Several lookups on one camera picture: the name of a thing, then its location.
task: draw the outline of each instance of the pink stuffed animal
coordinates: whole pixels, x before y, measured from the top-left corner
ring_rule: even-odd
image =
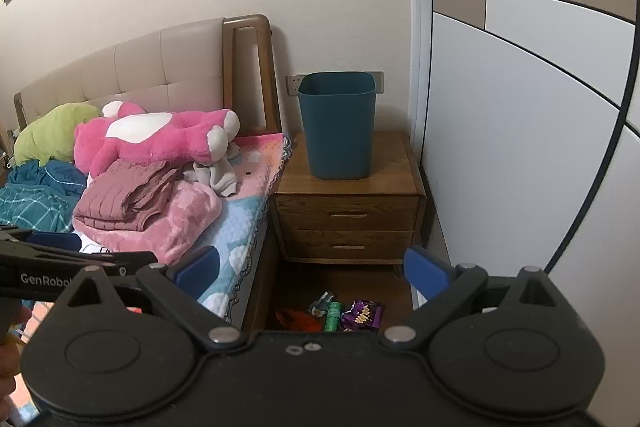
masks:
[[[74,161],[92,178],[118,158],[149,165],[169,161],[212,165],[222,158],[240,130],[238,115],[229,109],[213,112],[152,112],[131,102],[111,102],[103,118],[76,127]]]

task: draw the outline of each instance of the green stuffed animal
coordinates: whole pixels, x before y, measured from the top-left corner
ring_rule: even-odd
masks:
[[[51,158],[72,162],[76,126],[98,116],[100,111],[86,102],[69,102],[51,109],[19,134],[14,145],[16,165],[39,160],[44,167]]]

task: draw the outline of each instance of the metal bolt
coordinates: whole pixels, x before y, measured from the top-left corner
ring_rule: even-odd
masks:
[[[240,331],[231,326],[220,326],[209,331],[209,338],[216,344],[229,344],[240,338]]]
[[[414,328],[409,326],[391,326],[386,328],[385,337],[393,343],[404,343],[412,341],[418,334]]]
[[[320,351],[322,349],[322,346],[315,342],[308,342],[305,344],[305,349],[307,351]]]
[[[300,346],[287,346],[284,351],[285,353],[288,353],[289,355],[293,355],[294,357],[298,355],[302,355],[302,353],[305,352],[305,350],[302,349]]]

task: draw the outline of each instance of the green bottle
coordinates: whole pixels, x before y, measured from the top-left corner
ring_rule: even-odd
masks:
[[[340,311],[342,304],[340,302],[332,302],[326,311],[326,322],[324,323],[324,331],[338,331],[338,323],[340,322]]]

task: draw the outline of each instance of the wall outlet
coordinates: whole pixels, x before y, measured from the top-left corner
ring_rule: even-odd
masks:
[[[286,76],[287,93],[289,93],[290,96],[298,95],[298,88],[300,87],[303,78],[305,78],[304,74],[288,74]]]
[[[373,79],[376,81],[376,93],[381,94],[385,92],[385,72],[384,71],[367,71],[373,75]]]
[[[373,75],[373,79],[376,81],[376,93],[385,92],[385,73],[384,71],[366,71]],[[287,79],[287,94],[289,96],[297,96],[298,89],[300,89],[300,83],[305,78],[304,74],[288,74]]]

